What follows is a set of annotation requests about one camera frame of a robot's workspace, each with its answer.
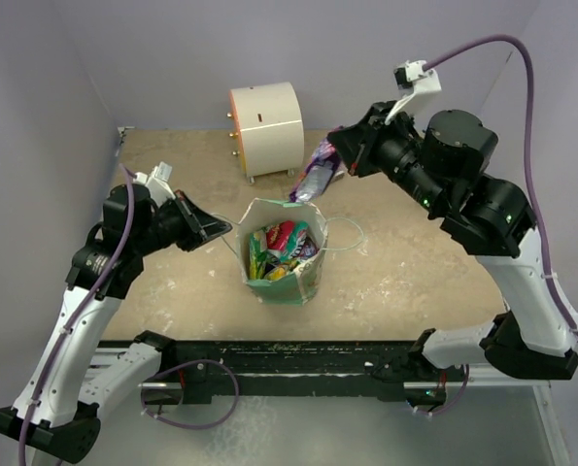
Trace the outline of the purple snack packet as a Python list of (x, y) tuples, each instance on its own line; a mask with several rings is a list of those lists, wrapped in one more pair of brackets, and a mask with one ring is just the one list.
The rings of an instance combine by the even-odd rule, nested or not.
[(342, 159), (335, 147), (324, 138), (313, 151), (310, 162), (291, 189), (289, 201), (306, 203), (321, 197), (342, 166)]

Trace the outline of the green paper bag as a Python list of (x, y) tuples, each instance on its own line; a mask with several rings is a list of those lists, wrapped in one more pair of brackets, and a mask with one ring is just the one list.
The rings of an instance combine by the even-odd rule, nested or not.
[[(357, 230), (357, 240), (350, 246), (328, 244), (329, 224), (346, 221)], [(268, 250), (268, 266), (262, 280), (249, 279), (249, 237), (268, 225), (291, 220), (295, 227), (284, 250)], [(236, 258), (243, 284), (259, 302), (274, 305), (301, 306), (317, 294), (323, 274), (323, 263), (329, 252), (354, 250), (365, 241), (357, 223), (347, 217), (325, 217), (311, 202), (291, 203), (271, 199), (254, 199), (237, 221), (234, 243), (228, 248)]]

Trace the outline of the yellow green snack packet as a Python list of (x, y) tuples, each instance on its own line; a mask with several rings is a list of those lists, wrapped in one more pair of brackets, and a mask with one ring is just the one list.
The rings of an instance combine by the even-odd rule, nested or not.
[(262, 280), (268, 266), (267, 235), (264, 229), (254, 231), (249, 237), (249, 279)]

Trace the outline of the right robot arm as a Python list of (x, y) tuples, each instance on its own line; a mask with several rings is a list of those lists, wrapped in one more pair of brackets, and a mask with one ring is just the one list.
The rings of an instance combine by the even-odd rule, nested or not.
[(538, 217), (514, 183), (486, 173), (494, 132), (461, 110), (435, 114), (425, 132), (389, 102), (370, 107), (328, 141), (354, 176), (385, 174), (495, 282), (502, 314), (473, 327), (426, 330), (411, 372), (431, 380), (456, 365), (487, 363), (520, 380), (569, 380), (578, 367), (578, 313), (545, 271)]

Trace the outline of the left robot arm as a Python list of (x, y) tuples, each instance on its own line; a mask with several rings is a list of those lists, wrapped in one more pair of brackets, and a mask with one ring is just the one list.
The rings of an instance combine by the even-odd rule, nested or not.
[(0, 408), (0, 433), (59, 462), (77, 464), (93, 447), (102, 420), (139, 383), (166, 381), (178, 367), (173, 340), (145, 331), (91, 381), (92, 357), (144, 258), (177, 246), (196, 250), (231, 230), (180, 191), (152, 192), (128, 183), (113, 188), (103, 216), (78, 250), (66, 278), (56, 325), (40, 362), (15, 403)]

